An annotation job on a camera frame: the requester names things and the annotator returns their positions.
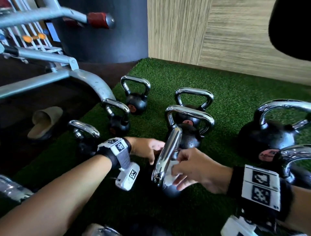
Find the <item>gym machine frame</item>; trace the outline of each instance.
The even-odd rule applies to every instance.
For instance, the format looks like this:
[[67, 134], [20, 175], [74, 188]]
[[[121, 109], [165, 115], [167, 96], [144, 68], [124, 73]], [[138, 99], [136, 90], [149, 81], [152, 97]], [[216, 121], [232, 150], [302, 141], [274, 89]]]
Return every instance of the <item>gym machine frame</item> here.
[[[68, 17], [84, 24], [90, 24], [94, 28], [109, 29], [114, 27], [114, 19], [109, 14], [92, 12], [88, 15], [85, 15], [75, 10], [61, 7], [57, 0], [44, 0], [44, 3], [46, 7], [36, 10], [0, 15], [0, 29], [57, 17]], [[41, 87], [43, 85], [53, 83], [68, 77], [74, 77], [91, 86], [101, 101], [106, 98], [115, 100], [115, 96], [113, 95], [109, 86], [99, 76], [79, 69], [78, 63], [73, 57], [22, 47], [11, 47], [2, 45], [1, 43], [0, 54], [56, 63], [56, 66], [52, 68], [51, 73], [43, 74], [0, 87], [0, 99]]]

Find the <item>dark floor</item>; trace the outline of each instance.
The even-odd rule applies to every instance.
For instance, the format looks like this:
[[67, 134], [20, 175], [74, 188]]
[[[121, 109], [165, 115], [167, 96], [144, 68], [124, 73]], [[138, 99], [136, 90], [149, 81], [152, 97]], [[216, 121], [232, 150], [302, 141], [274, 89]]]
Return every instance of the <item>dark floor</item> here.
[[[97, 74], [113, 88], [135, 64], [136, 62], [111, 65], [79, 63], [79, 66]], [[42, 66], [0, 56], [0, 86], [43, 73]], [[0, 173], [12, 176], [28, 165], [67, 129], [68, 120], [79, 119], [98, 102], [95, 92], [87, 84], [75, 79], [65, 79], [0, 100]], [[65, 119], [52, 138], [39, 144], [30, 143], [27, 133], [33, 126], [32, 114], [51, 106], [63, 108]]]

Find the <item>kettlebell handle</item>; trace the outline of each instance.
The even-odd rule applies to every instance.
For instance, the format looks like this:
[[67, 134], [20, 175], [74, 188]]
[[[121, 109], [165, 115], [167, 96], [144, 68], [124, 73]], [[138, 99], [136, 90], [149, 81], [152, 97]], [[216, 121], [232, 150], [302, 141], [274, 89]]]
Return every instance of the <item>kettlebell handle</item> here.
[[183, 115], [191, 116], [191, 117], [194, 117], [194, 118], [197, 118], [199, 120], [204, 121], [205, 126], [203, 126], [199, 131], [201, 137], [204, 137], [204, 134], [207, 131], [211, 130], [215, 125], [214, 119], [209, 114], [207, 114], [206, 112], [191, 109], [191, 108], [186, 107], [186, 106], [172, 105], [172, 106], [169, 106], [165, 110], [165, 116], [167, 118], [168, 126], [172, 127], [172, 128], [175, 128], [178, 126], [178, 124], [176, 124], [174, 122], [173, 112], [178, 112], [178, 113], [181, 113]]
[[137, 77], [132, 77], [132, 76], [128, 76], [128, 75], [125, 75], [121, 78], [121, 85], [125, 91], [125, 94], [126, 96], [130, 95], [131, 94], [131, 91], [128, 87], [128, 85], [126, 84], [125, 81], [133, 81], [133, 82], [136, 82], [136, 83], [142, 83], [144, 86], [145, 86], [145, 91], [142, 93], [143, 96], [147, 97], [148, 94], [150, 93], [150, 83], [148, 80], [146, 79], [143, 79], [143, 78], [137, 78]]
[[77, 138], [84, 138], [83, 134], [81, 132], [87, 132], [90, 135], [92, 135], [94, 138], [99, 138], [100, 133], [99, 131], [94, 127], [87, 123], [78, 121], [78, 120], [71, 120], [68, 122], [68, 126], [71, 126], [74, 128], [73, 132]]
[[123, 104], [122, 102], [110, 99], [110, 98], [106, 98], [102, 101], [102, 106], [105, 106], [106, 111], [108, 112], [108, 114], [110, 116], [114, 116], [115, 114], [113, 113], [113, 111], [111, 110], [111, 106], [119, 108], [123, 111], [124, 115], [122, 117], [122, 120], [124, 122], [128, 122], [129, 121], [129, 114], [130, 114], [130, 109]]
[[212, 104], [214, 100], [214, 95], [210, 91], [207, 91], [205, 89], [199, 89], [199, 88], [183, 87], [183, 88], [177, 89], [175, 92], [175, 101], [177, 105], [184, 106], [181, 100], [181, 95], [184, 93], [206, 97], [206, 102], [198, 107], [199, 111], [205, 111]]
[[282, 167], [282, 178], [288, 178], [290, 174], [290, 165], [299, 160], [311, 159], [311, 145], [293, 145], [280, 150], [275, 160]]
[[151, 181], [158, 187], [162, 187], [169, 162], [174, 157], [174, 153], [178, 152], [183, 131], [180, 127], [175, 127], [167, 139], [153, 169]]
[[[306, 101], [299, 101], [299, 100], [291, 100], [291, 99], [276, 99], [269, 102], [262, 104], [254, 113], [254, 121], [258, 122], [259, 125], [262, 126], [263, 129], [267, 127], [266, 124], [266, 114], [277, 108], [285, 108], [290, 109], [294, 108], [297, 110], [301, 110], [304, 112], [311, 113], [311, 103]], [[301, 129], [303, 126], [308, 124], [311, 121], [311, 117], [308, 114], [305, 120], [299, 121], [293, 125], [295, 130]]]

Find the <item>hand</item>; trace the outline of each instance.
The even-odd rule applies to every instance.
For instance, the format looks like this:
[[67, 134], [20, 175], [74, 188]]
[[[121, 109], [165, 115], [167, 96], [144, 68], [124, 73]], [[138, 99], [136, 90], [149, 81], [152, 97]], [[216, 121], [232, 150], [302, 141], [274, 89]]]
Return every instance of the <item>hand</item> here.
[[159, 154], [165, 142], [156, 139], [145, 139], [135, 137], [125, 137], [132, 146], [131, 155], [136, 155], [149, 159], [149, 164], [153, 165], [155, 154]]
[[227, 192], [232, 168], [219, 164], [197, 148], [181, 150], [177, 160], [179, 164], [172, 167], [172, 175], [180, 174], [173, 183], [177, 190], [199, 182], [211, 193]]

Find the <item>wrist strap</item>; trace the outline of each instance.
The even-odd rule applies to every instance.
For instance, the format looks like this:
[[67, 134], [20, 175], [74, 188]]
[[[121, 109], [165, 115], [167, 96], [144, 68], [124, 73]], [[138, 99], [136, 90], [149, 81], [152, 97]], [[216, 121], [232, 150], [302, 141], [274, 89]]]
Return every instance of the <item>wrist strap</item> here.
[[245, 165], [234, 167], [227, 195], [237, 200], [246, 220], [275, 232], [275, 219], [285, 221], [293, 201], [291, 185], [276, 172]]
[[111, 160], [112, 168], [121, 166], [126, 170], [131, 163], [130, 151], [131, 145], [127, 139], [112, 138], [97, 146], [97, 153], [108, 157]]

